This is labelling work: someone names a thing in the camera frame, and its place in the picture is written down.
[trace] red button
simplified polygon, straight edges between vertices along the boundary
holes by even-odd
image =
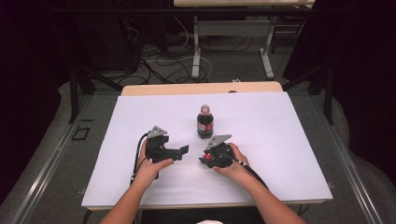
[[[207,160],[212,160],[212,156],[210,154],[205,154],[204,158]]]

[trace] wooden desk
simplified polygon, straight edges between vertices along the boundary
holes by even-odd
[[[278,7],[313,5],[315,0],[175,0],[176,7]],[[194,17],[194,59],[191,77],[198,78],[201,49],[200,35],[258,35],[265,36],[264,48],[260,49],[262,64],[268,79],[274,79],[268,51],[276,26],[276,17],[270,21],[198,21]]]
[[[129,187],[138,139],[154,125],[168,131],[167,148],[189,145],[190,151],[182,161],[160,172],[140,209],[253,205],[243,189],[198,160],[208,141],[196,132],[202,104],[212,108],[214,135],[232,134],[228,142],[241,148],[281,201],[322,203],[332,199],[288,94],[277,82],[238,82],[125,87],[82,206],[101,210],[117,202]]]

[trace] white tabletop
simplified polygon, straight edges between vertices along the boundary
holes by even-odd
[[[313,5],[315,0],[175,0],[176,7],[265,7]]]
[[[332,199],[326,180],[286,92],[120,96],[84,195],[82,206],[111,208],[129,187],[139,138],[154,125],[168,131],[167,148],[190,146],[182,161],[160,172],[140,208],[253,204],[247,193],[198,160],[208,140],[196,116],[208,104],[214,134],[232,134],[250,165],[285,203]]]

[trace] hand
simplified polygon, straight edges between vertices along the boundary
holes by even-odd
[[[134,179],[135,185],[139,185],[144,190],[148,189],[152,181],[154,181],[155,176],[161,171],[161,169],[168,167],[173,164],[172,159],[167,159],[157,163],[152,163],[146,159],[146,146],[148,144],[147,139],[143,142],[142,148],[140,149],[139,159],[137,164],[140,167],[137,170],[136,178]]]
[[[249,165],[248,158],[244,154],[242,154],[241,151],[239,151],[239,148],[235,144],[229,143],[228,145],[231,147],[231,149],[233,150],[233,154],[238,160],[244,161],[247,165]],[[236,183],[238,183],[243,176],[246,175],[252,176],[251,173],[249,173],[244,167],[242,167],[237,162],[233,162],[231,166],[225,168],[219,168],[215,166],[213,167],[213,170],[218,172],[219,174],[227,175]]]

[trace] black curtain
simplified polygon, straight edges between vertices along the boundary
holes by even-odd
[[[349,148],[396,184],[396,5],[318,0],[315,7],[351,8],[355,13],[346,18],[309,18],[284,77],[294,80],[336,52],[334,97],[349,123]],[[340,37],[345,41],[334,45]]]
[[[34,1],[0,5],[2,203],[50,126],[68,73],[41,7]]]

